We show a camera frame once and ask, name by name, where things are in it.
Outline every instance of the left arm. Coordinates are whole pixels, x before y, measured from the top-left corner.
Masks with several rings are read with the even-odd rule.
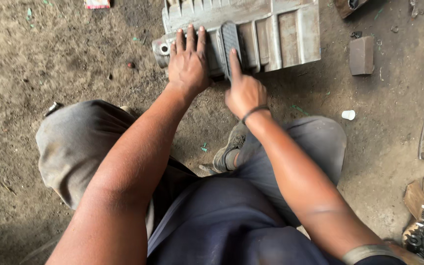
[[[91,179],[47,264],[145,264],[145,214],[178,124],[208,86],[205,30],[178,31],[162,94],[121,136]]]

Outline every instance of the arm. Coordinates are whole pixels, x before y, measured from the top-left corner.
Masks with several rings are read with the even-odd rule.
[[[166,168],[178,124],[208,86],[205,30],[178,31],[170,83],[107,154],[47,264],[145,264],[145,214]]]
[[[241,119],[252,108],[267,104],[266,88],[256,79],[242,75],[236,51],[231,52],[230,61],[233,81],[225,102]],[[382,244],[268,110],[252,113],[246,125],[263,145],[281,194],[316,244],[339,259],[356,247]]]

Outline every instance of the leg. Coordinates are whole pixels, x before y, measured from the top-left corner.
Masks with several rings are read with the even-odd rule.
[[[308,117],[286,124],[283,128],[337,185],[346,148],[346,135],[339,124],[324,117]],[[300,225],[279,191],[264,148],[251,133],[246,136],[240,149],[237,166],[238,169],[232,172],[233,177],[251,181],[268,197],[288,225]]]
[[[49,115],[35,136],[44,184],[76,209],[99,164],[135,119],[103,100],[81,102]],[[175,197],[197,179],[170,158],[153,194],[155,223]]]

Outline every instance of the right arm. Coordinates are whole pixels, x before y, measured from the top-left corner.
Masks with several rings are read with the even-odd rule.
[[[253,77],[242,75],[235,50],[230,53],[230,61],[233,81],[225,102],[242,119],[252,108],[267,104],[266,88]],[[356,247],[383,244],[268,110],[252,113],[246,125],[264,147],[286,203],[321,249],[341,259]]]

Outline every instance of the red object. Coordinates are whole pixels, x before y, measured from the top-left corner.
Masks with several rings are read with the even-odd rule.
[[[111,7],[110,0],[84,0],[87,9],[108,9]]]

